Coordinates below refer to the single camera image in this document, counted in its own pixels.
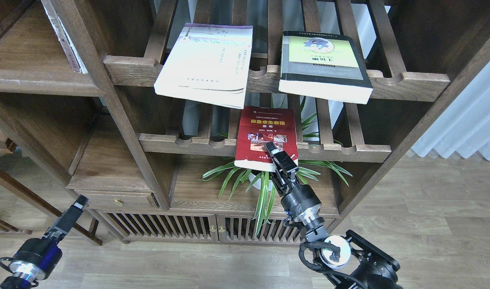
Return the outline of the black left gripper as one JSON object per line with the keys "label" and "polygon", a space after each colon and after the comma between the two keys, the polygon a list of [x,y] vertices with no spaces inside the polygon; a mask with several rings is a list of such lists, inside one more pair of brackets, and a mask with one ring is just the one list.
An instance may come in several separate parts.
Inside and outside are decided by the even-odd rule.
{"label": "black left gripper", "polygon": [[88,198],[80,195],[42,238],[30,238],[14,254],[9,269],[12,276],[26,281],[47,279],[63,255],[58,243],[70,232],[83,213]]}

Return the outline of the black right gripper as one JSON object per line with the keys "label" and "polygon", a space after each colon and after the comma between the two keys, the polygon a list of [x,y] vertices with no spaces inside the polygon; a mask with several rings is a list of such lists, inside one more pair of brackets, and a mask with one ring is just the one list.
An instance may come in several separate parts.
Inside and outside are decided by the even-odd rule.
{"label": "black right gripper", "polygon": [[321,202],[309,185],[299,182],[298,165],[274,142],[266,143],[265,149],[276,167],[272,172],[272,182],[281,197],[288,219],[292,222],[312,222],[319,219]]}

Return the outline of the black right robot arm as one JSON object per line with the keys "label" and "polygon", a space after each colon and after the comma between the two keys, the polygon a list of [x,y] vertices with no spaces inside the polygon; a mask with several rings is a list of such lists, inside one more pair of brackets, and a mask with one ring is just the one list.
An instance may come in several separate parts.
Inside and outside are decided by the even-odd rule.
{"label": "black right robot arm", "polygon": [[273,142],[265,148],[275,167],[270,175],[287,214],[284,225],[300,229],[305,239],[299,246],[300,261],[337,289],[400,288],[399,263],[352,230],[346,236],[330,235],[319,215],[319,198],[296,177],[298,166]]}

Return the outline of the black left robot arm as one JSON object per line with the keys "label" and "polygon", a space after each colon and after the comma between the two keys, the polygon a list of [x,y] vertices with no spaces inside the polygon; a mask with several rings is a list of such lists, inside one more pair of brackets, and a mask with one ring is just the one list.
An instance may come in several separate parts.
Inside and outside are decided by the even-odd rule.
{"label": "black left robot arm", "polygon": [[87,203],[88,198],[80,195],[41,238],[26,240],[13,257],[1,257],[0,267],[11,276],[0,284],[0,289],[30,289],[47,279],[63,256],[58,243],[74,227]]}

